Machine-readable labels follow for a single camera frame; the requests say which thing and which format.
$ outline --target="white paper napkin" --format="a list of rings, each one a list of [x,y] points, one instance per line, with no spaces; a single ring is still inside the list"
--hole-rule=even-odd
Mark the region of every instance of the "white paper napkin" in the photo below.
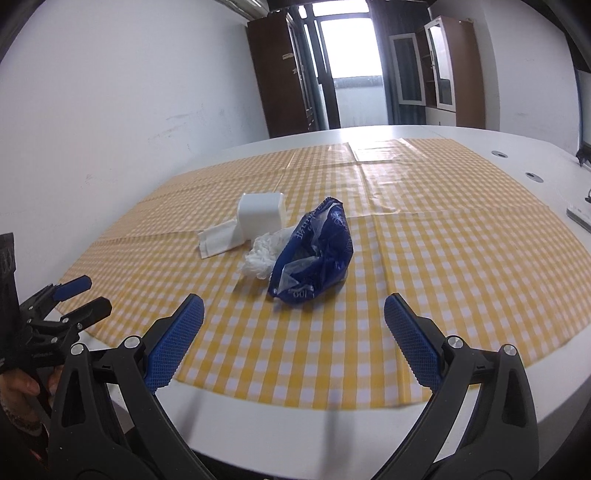
[[[245,241],[238,220],[234,218],[220,223],[199,234],[201,258],[209,258],[227,252],[232,248],[239,247]]]

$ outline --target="white plastic bag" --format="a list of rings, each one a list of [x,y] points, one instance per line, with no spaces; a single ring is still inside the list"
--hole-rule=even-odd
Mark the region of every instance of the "white plastic bag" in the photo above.
[[[277,257],[287,245],[295,228],[295,226],[291,226],[255,238],[251,251],[244,257],[242,274],[246,277],[256,277],[259,280],[269,278]]]

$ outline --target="brown wooden cabinet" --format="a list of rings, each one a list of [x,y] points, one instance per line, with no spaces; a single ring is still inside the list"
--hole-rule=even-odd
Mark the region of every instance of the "brown wooden cabinet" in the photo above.
[[[416,36],[427,123],[484,129],[484,85],[474,25],[438,17]]]
[[[294,24],[286,12],[248,22],[248,43],[271,138],[317,130]]]

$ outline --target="blue rubber grip pad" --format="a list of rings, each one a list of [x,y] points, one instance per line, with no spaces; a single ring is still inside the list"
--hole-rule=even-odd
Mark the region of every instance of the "blue rubber grip pad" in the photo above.
[[[172,380],[203,325],[204,314],[203,300],[194,296],[151,351],[144,381],[152,393]]]
[[[413,315],[390,295],[384,304],[384,318],[417,381],[435,392],[441,384],[439,356]]]
[[[90,290],[92,286],[92,282],[90,277],[86,275],[82,277],[75,278],[68,283],[64,283],[63,285],[59,285],[55,292],[53,293],[53,301],[66,301],[76,295],[80,295],[81,293],[85,292],[86,290]]]

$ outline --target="blue plastic bag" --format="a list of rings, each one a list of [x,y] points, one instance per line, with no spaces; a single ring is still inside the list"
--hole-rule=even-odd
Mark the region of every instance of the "blue plastic bag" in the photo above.
[[[290,304],[311,300],[345,279],[352,257],[343,203],[328,197],[300,220],[277,258],[268,292]]]

